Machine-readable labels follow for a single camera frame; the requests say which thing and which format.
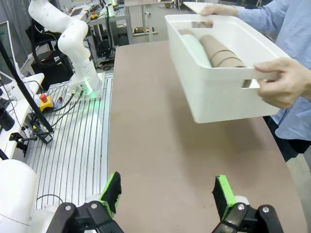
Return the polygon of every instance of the white plastic bin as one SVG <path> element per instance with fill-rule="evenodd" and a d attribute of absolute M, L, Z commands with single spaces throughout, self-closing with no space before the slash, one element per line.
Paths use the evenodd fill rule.
<path fill-rule="evenodd" d="M 278 78 L 278 74 L 263 74 L 254 64 L 288 57 L 279 47 L 254 28 L 236 17 L 200 15 L 165 16 L 171 57 L 183 86 L 194 121 L 214 121 L 268 116 L 279 109 L 265 103 L 257 95 L 256 79 Z M 192 28 L 192 22 L 213 20 L 212 28 Z M 245 68 L 212 68 L 199 61 L 178 32 L 191 30 L 200 39 L 210 34 L 236 53 Z M 252 80 L 249 88 L 242 88 L 244 80 Z"/>

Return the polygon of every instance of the white cable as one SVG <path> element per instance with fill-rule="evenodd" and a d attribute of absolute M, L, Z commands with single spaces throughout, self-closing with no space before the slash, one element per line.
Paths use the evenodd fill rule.
<path fill-rule="evenodd" d="M 43 33 L 43 30 L 42 30 L 42 31 L 40 31 L 40 30 L 37 28 L 37 26 L 36 26 L 36 25 L 35 25 L 35 28 L 36 28 L 36 29 L 37 29 L 37 31 L 38 31 L 38 32 L 40 32 L 41 34 L 48 34 L 48 35 L 53 36 L 53 37 L 54 37 L 54 39 L 56 40 L 56 42 L 58 42 L 58 41 L 57 41 L 57 39 L 56 39 L 56 37 L 55 37 L 53 34 L 51 34 L 51 33 L 46 33 L 46 32 L 44 32 L 44 33 Z"/>

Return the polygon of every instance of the green light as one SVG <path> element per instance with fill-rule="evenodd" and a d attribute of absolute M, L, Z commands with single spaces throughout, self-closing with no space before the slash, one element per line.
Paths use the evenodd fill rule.
<path fill-rule="evenodd" d="M 86 81 L 86 86 L 87 86 L 87 88 L 88 88 L 88 93 L 93 92 L 93 89 L 92 89 L 92 87 L 89 85 L 88 81 Z"/>

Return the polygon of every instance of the computer monitor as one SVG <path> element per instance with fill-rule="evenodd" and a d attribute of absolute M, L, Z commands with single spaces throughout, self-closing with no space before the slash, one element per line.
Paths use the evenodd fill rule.
<path fill-rule="evenodd" d="M 12 40 L 11 40 L 11 34 L 10 34 L 10 27 L 9 27 L 9 21 L 0 23 L 0 40 L 5 48 L 6 53 L 8 54 L 12 64 L 16 66 L 15 64 L 15 56 L 14 51 L 12 47 Z M 6 65 L 4 58 L 0 54 L 0 75 L 2 77 L 2 82 L 4 84 L 10 83 L 13 79 L 13 75 L 9 70 L 9 67 Z"/>

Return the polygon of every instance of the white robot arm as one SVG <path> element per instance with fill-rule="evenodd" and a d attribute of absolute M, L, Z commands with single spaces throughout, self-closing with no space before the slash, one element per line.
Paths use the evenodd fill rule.
<path fill-rule="evenodd" d="M 90 51 L 83 45 L 88 31 L 87 24 L 67 16 L 48 0 L 32 0 L 28 11 L 35 21 L 51 32 L 62 33 L 58 40 L 58 48 L 70 58 L 75 71 L 69 83 L 70 93 L 74 88 L 77 90 L 84 88 L 86 90 L 84 95 L 88 96 L 102 87 L 103 82 L 89 59 Z"/>

